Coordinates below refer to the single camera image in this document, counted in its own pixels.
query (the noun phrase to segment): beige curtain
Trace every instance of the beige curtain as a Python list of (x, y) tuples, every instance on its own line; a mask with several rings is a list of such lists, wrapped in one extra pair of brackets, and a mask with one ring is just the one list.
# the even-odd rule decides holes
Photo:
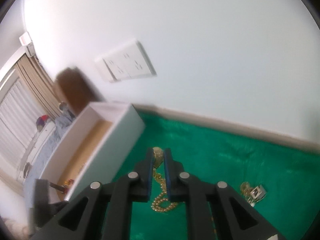
[(0, 169), (0, 180), (11, 188), (14, 192), (18, 193), (20, 196), (23, 196), (23, 187), (22, 184), (17, 182), (15, 179), (10, 177), (2, 169)]
[(19, 77), (37, 102), (52, 119), (60, 115), (59, 101), (53, 92), (53, 82), (34, 57), (23, 55), (14, 65)]

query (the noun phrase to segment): white box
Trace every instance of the white box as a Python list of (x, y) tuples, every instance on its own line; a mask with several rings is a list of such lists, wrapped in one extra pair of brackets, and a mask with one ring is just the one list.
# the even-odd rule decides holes
[[(92, 102), (74, 120), (55, 148), (40, 179), (57, 183), (74, 153), (99, 120), (112, 122), (92, 151), (64, 198), (69, 200), (93, 181), (109, 183), (144, 130), (144, 123), (135, 109), (125, 103)], [(49, 190), (51, 203), (60, 201), (57, 191)]]

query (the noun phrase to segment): window blind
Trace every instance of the window blind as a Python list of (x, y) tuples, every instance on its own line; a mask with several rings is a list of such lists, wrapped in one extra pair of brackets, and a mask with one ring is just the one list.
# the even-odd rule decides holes
[(0, 103), (0, 154), (13, 168), (37, 133), (36, 120), (44, 111), (18, 78)]

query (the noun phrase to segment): blue blanket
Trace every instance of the blue blanket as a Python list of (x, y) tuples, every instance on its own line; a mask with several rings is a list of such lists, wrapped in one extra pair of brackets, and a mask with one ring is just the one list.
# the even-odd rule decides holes
[(34, 162), (28, 177), (23, 184), (24, 198), (26, 202), (26, 208), (33, 207), (33, 192), (35, 187), (35, 179), (39, 179), (42, 170), (44, 169), (48, 159), (53, 153), (54, 149), (60, 142), (62, 136), (71, 125), (73, 119), (70, 115), (65, 114), (57, 117), (55, 120), (56, 130), (50, 135), (46, 143), (43, 145), (39, 155)]

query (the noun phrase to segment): wall switch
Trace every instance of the wall switch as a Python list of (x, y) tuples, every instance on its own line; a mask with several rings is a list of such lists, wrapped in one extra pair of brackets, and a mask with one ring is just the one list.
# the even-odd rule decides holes
[(152, 76), (154, 71), (142, 46), (132, 41), (102, 57), (117, 80)]
[(103, 80), (109, 81), (109, 82), (116, 81), (115, 76), (112, 74), (112, 72), (110, 71), (108, 65), (105, 63), (103, 58), (97, 58), (94, 62), (95, 62), (95, 66), (96, 66), (99, 74), (103, 78)]

